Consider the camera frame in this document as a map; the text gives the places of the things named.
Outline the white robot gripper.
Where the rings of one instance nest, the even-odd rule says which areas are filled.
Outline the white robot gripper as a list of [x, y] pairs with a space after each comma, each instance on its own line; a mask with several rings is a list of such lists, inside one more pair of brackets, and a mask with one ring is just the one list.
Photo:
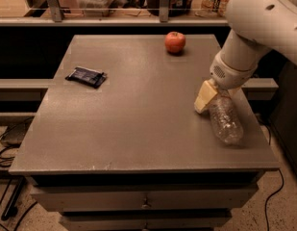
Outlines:
[[257, 68], [254, 61], [225, 60], [223, 51], [219, 51], [210, 66], [211, 79], [205, 80], [199, 89], [194, 102], [194, 109], [198, 114], [203, 113], [209, 106], [212, 99], [218, 94], [217, 86], [228, 90], [231, 97], [235, 96], [241, 86], [252, 76]]

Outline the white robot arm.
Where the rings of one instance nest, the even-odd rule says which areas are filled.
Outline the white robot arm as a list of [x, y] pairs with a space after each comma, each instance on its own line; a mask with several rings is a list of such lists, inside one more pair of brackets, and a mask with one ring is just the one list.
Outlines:
[[275, 50], [297, 65], [297, 0], [229, 0], [231, 28], [194, 102], [201, 114], [221, 90], [241, 87], [260, 59]]

